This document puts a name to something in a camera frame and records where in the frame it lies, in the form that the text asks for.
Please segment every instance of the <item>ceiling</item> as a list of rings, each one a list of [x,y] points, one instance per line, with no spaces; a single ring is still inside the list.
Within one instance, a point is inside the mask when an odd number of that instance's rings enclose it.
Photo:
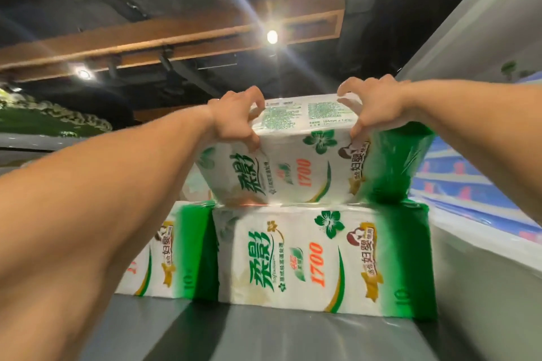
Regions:
[[[257,0],[0,0],[0,47],[100,27],[184,16],[212,6],[248,9]],[[119,128],[133,112],[204,103],[219,92],[258,85],[267,98],[333,92],[349,76],[396,74],[461,0],[345,0],[337,39],[183,61],[194,83],[162,64],[20,84],[23,91],[70,109],[94,113]]]

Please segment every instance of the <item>hand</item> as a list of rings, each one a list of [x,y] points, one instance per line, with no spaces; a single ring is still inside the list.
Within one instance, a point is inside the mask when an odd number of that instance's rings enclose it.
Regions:
[[[253,103],[256,103],[256,108],[251,111]],[[228,91],[220,100],[209,100],[207,107],[213,117],[217,140],[241,141],[250,152],[260,147],[260,138],[249,125],[266,107],[260,89],[252,86],[240,93]]]
[[[337,91],[339,96],[352,92],[362,100],[361,105],[347,98],[339,99],[340,103],[359,116],[350,131],[353,143],[362,143],[371,131],[394,129],[412,121],[404,88],[408,83],[409,80],[397,82],[393,76],[387,74],[380,80],[350,77],[339,86]]]

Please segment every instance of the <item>tissue paper package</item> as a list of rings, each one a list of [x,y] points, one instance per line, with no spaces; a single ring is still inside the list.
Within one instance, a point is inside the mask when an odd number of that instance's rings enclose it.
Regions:
[[[427,211],[410,201],[217,208],[218,300],[434,319]]]
[[[159,231],[130,264],[116,292],[216,301],[213,206],[213,202],[176,202]]]
[[[257,152],[219,143],[197,165],[227,206],[403,200],[431,131],[409,123],[374,133],[356,149],[349,135],[356,119],[335,94],[268,100],[253,123],[261,139]]]

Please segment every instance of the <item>gray metal shelf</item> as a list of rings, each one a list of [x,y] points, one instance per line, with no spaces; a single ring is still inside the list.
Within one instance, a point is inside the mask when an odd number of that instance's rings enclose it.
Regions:
[[[115,295],[81,361],[480,361],[439,323]]]

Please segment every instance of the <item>bare skin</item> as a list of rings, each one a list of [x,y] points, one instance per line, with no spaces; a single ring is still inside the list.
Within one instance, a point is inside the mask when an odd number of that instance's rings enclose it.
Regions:
[[[2,359],[75,359],[196,155],[217,140],[256,149],[249,121],[264,105],[257,87],[228,92],[0,177]]]
[[[418,121],[489,177],[526,214],[542,223],[542,89],[465,80],[398,83],[350,78],[338,94],[357,94],[363,108],[351,135],[360,141],[372,130]]]

